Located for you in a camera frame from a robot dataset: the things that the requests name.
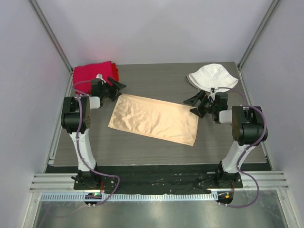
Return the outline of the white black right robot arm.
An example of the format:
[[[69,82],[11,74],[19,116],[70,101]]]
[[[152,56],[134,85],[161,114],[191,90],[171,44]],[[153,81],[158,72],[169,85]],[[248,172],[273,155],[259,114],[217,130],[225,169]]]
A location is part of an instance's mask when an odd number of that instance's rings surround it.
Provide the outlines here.
[[[224,188],[238,181],[240,168],[249,153],[267,139],[266,119],[259,106],[239,105],[228,109],[228,94],[215,88],[211,89],[210,95],[200,91],[183,101],[191,106],[197,102],[200,102],[199,106],[190,109],[191,113],[201,118],[211,114],[215,123],[230,124],[232,127],[232,146],[211,178],[217,186]]]

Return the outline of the beige satin napkin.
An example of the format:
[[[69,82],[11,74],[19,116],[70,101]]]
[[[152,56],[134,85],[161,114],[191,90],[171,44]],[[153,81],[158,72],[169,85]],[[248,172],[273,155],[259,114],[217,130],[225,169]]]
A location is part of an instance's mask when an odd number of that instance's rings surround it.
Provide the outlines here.
[[[119,96],[108,127],[194,146],[199,117],[192,107],[141,96]]]

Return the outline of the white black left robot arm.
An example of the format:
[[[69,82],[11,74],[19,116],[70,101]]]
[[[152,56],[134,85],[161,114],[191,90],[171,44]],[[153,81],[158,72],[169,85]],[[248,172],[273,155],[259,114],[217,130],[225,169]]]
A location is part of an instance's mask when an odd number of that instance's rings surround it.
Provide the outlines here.
[[[90,92],[83,92],[75,89],[77,85],[89,83]],[[101,184],[101,173],[97,171],[97,162],[93,156],[90,140],[89,128],[91,125],[91,110],[99,109],[103,106],[105,99],[112,101],[122,94],[120,91],[126,88],[113,78],[107,80],[98,74],[96,78],[76,82],[73,84],[76,96],[64,98],[61,126],[66,130],[74,144],[78,159],[78,179],[84,181],[85,185],[95,190]]]

